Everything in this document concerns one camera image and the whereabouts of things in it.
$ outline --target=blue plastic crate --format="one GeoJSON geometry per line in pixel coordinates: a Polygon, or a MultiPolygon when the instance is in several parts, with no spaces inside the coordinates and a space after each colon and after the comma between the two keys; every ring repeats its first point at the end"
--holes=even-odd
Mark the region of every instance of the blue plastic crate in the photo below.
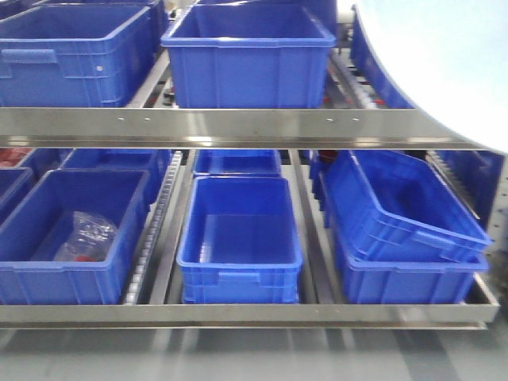
{"type": "Polygon", "coordinates": [[[33,6],[63,6],[63,5],[115,5],[115,6],[147,6],[150,8],[150,26],[152,28],[152,49],[157,52],[160,48],[160,37],[169,25],[164,0],[42,0],[33,6]]]}
{"type": "Polygon", "coordinates": [[[60,168],[72,149],[70,148],[38,148],[31,151],[19,162],[18,167],[32,169],[35,179],[40,180],[47,171],[60,168]]]}
{"type": "Polygon", "coordinates": [[[336,244],[343,292],[350,303],[460,303],[475,272],[488,270],[481,254],[459,263],[359,260],[344,238],[336,244]]]}
{"type": "Polygon", "coordinates": [[[0,19],[20,13],[22,10],[21,0],[3,0],[0,2],[0,19]]]}
{"type": "Polygon", "coordinates": [[[177,260],[185,303],[296,303],[302,250],[287,181],[196,178],[177,260]]]}
{"type": "Polygon", "coordinates": [[[125,105],[153,65],[148,11],[42,6],[0,21],[0,106],[125,105]]]}
{"type": "Polygon", "coordinates": [[[342,151],[325,183],[359,259],[462,262],[491,243],[430,166],[411,156],[342,151]]]}
{"type": "Polygon", "coordinates": [[[148,213],[146,171],[51,171],[0,227],[2,304],[114,304],[148,213]],[[117,226],[102,262],[53,261],[75,211],[117,226]]]}
{"type": "MultiPolygon", "coordinates": [[[[265,4],[300,4],[305,6],[334,36],[337,35],[337,0],[240,0],[265,4]]],[[[197,4],[227,4],[239,0],[198,0],[197,4]]]]}
{"type": "Polygon", "coordinates": [[[335,37],[301,6],[256,2],[189,7],[162,45],[181,107],[308,108],[335,37]]]}
{"type": "Polygon", "coordinates": [[[0,169],[0,225],[29,193],[32,186],[33,173],[30,169],[0,169]]]}
{"type": "Polygon", "coordinates": [[[394,88],[383,69],[375,61],[362,32],[358,17],[353,22],[351,61],[371,84],[377,95],[392,109],[412,109],[413,106],[394,88]]]}
{"type": "Polygon", "coordinates": [[[488,151],[437,151],[473,197],[480,224],[487,227],[503,163],[503,156],[488,151]]]}
{"type": "Polygon", "coordinates": [[[69,155],[62,168],[147,170],[148,198],[152,203],[157,199],[170,159],[168,149],[80,148],[69,155]]]}
{"type": "Polygon", "coordinates": [[[202,149],[193,168],[194,176],[280,177],[280,154],[273,149],[202,149]]]}

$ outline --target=floor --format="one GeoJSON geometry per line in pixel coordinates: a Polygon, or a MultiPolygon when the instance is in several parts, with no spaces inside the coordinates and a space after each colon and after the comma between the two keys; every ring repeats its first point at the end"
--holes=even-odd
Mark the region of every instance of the floor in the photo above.
{"type": "Polygon", "coordinates": [[[504,380],[508,313],[489,328],[3,330],[0,379],[504,380]]]}

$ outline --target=flow rack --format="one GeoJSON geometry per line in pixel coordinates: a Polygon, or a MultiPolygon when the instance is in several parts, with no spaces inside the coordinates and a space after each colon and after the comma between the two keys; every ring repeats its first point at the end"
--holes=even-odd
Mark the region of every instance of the flow rack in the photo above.
{"type": "MultiPolygon", "coordinates": [[[[331,58],[333,75],[326,81],[330,102],[328,108],[317,110],[163,106],[164,87],[170,80],[166,52],[125,108],[0,108],[0,146],[189,149],[188,155],[181,151],[173,155],[138,243],[121,304],[0,306],[0,328],[485,329],[499,304],[498,295],[489,288],[491,280],[479,275],[466,301],[459,304],[355,305],[344,300],[330,237],[310,191],[309,168],[298,149],[478,147],[417,110],[371,106],[354,77],[344,71],[346,66],[341,67],[337,52],[331,58]],[[345,97],[357,108],[347,108],[351,106],[345,97]],[[199,148],[287,150],[283,177],[290,184],[304,251],[299,304],[181,304],[182,278],[175,253],[190,197],[195,149],[199,148]]],[[[495,247],[496,252],[502,250],[504,247],[495,247]]]]}

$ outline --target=red object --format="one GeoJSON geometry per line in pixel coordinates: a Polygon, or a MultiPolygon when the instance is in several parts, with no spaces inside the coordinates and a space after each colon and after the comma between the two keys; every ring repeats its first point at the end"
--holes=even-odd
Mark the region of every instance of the red object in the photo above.
{"type": "Polygon", "coordinates": [[[1,148],[0,167],[16,167],[18,163],[30,152],[31,148],[1,148]]]}
{"type": "Polygon", "coordinates": [[[92,258],[89,256],[77,256],[75,259],[76,262],[95,262],[92,258]]]}
{"type": "Polygon", "coordinates": [[[324,150],[320,149],[317,151],[319,153],[319,160],[322,163],[333,163],[335,161],[335,158],[337,157],[337,151],[334,150],[324,150]]]}

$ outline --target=clear plastic bag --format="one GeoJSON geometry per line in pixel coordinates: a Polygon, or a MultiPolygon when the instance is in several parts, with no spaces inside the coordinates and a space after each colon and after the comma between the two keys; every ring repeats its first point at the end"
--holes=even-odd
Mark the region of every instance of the clear plastic bag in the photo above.
{"type": "Polygon", "coordinates": [[[73,230],[56,252],[56,261],[100,262],[107,256],[117,227],[98,214],[74,212],[73,230]]]}

